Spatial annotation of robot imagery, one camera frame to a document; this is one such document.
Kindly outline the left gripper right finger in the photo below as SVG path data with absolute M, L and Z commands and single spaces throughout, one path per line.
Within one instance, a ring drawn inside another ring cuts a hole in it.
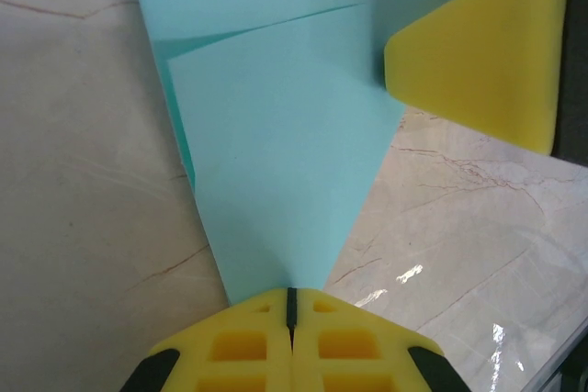
M 422 334 L 315 289 L 291 290 L 292 392 L 465 392 Z

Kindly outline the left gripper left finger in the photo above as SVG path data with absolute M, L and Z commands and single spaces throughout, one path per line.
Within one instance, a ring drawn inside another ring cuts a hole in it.
M 280 288 L 155 344 L 119 392 L 292 392 L 293 290 Z

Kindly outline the light blue paper sheet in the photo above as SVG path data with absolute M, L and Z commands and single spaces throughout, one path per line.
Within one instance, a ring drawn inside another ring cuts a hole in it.
M 322 287 L 404 112 L 396 31 L 448 0 L 139 0 L 226 295 Z

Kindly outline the long aluminium base rail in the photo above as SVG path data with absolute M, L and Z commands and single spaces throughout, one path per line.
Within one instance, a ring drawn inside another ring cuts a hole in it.
M 539 369 L 523 392 L 588 392 L 588 317 Z

